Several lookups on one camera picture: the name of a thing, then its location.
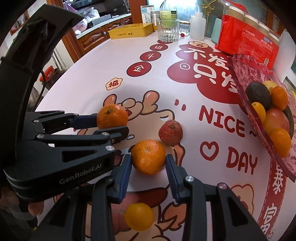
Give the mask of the mandarin orange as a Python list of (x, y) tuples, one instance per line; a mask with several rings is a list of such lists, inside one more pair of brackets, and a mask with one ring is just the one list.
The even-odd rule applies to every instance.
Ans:
[(275, 87), (271, 91), (271, 101), (275, 108), (283, 111), (288, 104), (287, 92), (282, 87)]
[(277, 128), (269, 137), (272, 140), (278, 155), (281, 158), (285, 158), (289, 154), (292, 144), (289, 133), (284, 128)]
[(96, 118), (99, 129), (126, 126), (128, 115), (124, 107), (118, 104), (108, 104), (100, 109)]
[(155, 175), (165, 165), (166, 150), (155, 140), (138, 142), (131, 151), (132, 165), (144, 175)]

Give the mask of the small yellow orange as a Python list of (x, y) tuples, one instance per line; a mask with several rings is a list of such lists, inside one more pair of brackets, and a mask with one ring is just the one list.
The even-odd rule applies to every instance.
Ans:
[(253, 102), (251, 105), (254, 108), (254, 110), (256, 111), (256, 113), (258, 114), (262, 124), (264, 124), (264, 122), (266, 120), (266, 111), (265, 111), (264, 106), (259, 102)]
[(153, 210), (145, 203), (133, 203), (127, 207), (124, 213), (126, 224), (136, 231), (149, 229), (154, 222)]

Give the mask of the small dark red fruit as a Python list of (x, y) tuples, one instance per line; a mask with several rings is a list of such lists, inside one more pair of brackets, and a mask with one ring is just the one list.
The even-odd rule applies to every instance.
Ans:
[(183, 129), (181, 124), (176, 120), (166, 121), (159, 129), (160, 140), (168, 146), (175, 146), (183, 138)]

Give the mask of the red apple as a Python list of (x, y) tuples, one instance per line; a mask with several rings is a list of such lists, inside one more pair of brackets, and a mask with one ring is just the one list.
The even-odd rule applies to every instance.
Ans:
[(287, 132), (290, 130), (290, 124), (286, 115), (277, 108), (271, 108), (266, 112), (266, 119), (263, 126), (269, 135), (278, 128), (283, 128)]

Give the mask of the overripe dark banana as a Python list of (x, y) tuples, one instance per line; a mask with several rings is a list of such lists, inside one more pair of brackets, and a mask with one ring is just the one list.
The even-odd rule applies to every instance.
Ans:
[(289, 123), (289, 131), (288, 131), (288, 133), (290, 135), (290, 138), (292, 138), (293, 137), (295, 126), (294, 126), (294, 121), (293, 121), (293, 115), (292, 115), (292, 112), (291, 112), (290, 107), (288, 105), (283, 110), (283, 113), (285, 114), (285, 116), (288, 119), (288, 123)]

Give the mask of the dark avocado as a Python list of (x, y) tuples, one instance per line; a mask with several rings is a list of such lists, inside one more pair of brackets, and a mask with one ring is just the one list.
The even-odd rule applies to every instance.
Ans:
[(263, 83), (251, 82), (248, 84), (245, 94), (251, 103), (259, 102), (265, 110), (271, 107), (271, 94)]

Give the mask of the yellow speckled pear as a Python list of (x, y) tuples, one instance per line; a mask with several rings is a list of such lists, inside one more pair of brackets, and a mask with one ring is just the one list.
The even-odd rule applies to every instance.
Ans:
[(267, 87), (267, 89), (269, 90), (269, 92), (271, 93), (272, 90), (278, 86), (278, 84), (272, 80), (267, 80), (264, 81), (263, 84)]

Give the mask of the yellow tin box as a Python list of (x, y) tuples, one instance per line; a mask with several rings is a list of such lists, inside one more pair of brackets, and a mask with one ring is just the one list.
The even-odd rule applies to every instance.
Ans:
[(152, 23), (129, 24), (116, 27), (109, 31), (110, 38), (141, 38), (150, 35), (153, 32)]

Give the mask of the clear glass tumbler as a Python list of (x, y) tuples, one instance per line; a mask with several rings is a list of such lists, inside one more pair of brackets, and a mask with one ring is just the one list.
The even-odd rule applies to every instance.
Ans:
[(162, 42), (177, 42), (179, 40), (180, 21), (157, 19), (158, 39)]

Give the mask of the silver tin can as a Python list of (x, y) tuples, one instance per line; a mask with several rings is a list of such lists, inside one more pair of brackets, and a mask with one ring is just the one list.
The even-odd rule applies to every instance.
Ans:
[(153, 31), (157, 32), (158, 28), (157, 28), (157, 21), (158, 19), (160, 19), (160, 11), (151, 11), (151, 23), (152, 23), (152, 27), (153, 27)]

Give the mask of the small white carton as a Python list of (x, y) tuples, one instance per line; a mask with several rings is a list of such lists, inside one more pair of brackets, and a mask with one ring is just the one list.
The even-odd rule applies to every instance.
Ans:
[(154, 5), (140, 6), (142, 23), (151, 23), (151, 12), (154, 11)]

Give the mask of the small glass jar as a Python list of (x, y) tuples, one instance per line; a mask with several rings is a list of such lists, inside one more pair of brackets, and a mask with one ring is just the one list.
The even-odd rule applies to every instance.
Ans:
[(182, 21), (180, 20), (180, 29), (179, 34), (188, 36), (190, 34), (190, 22), (189, 21)]

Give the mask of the green label plastic bottle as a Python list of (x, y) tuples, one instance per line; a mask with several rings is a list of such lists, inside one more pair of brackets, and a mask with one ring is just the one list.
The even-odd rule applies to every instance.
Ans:
[(173, 27), (178, 18), (177, 7), (174, 1), (164, 0), (160, 6), (160, 18), (166, 28)]

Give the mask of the white squeeze bottle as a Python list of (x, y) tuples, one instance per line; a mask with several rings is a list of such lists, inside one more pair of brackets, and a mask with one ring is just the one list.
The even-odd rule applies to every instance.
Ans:
[(202, 41), (205, 39), (206, 19), (203, 13), (196, 11), (190, 19), (190, 37), (194, 40)]

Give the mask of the teal cup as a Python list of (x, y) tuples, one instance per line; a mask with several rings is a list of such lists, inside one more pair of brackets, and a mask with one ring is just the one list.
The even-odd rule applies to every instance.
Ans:
[(212, 30), (212, 34), (211, 34), (211, 40), (215, 44), (217, 44), (219, 41), (220, 32), (221, 32), (221, 25), (222, 25), (222, 20), (219, 18), (216, 18), (215, 23), (214, 23), (214, 27)]

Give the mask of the red paper cup package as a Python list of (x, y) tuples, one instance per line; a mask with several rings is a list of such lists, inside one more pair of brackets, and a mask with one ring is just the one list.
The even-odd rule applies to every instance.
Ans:
[(281, 37), (247, 12), (241, 4), (219, 1), (223, 6), (221, 31), (216, 48), (229, 55), (243, 54), (271, 70)]

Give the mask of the white countertop appliance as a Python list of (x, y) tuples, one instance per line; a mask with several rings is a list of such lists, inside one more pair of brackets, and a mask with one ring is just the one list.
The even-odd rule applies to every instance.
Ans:
[(281, 83), (295, 92), (295, 42), (287, 29), (281, 34), (279, 47), (273, 71)]

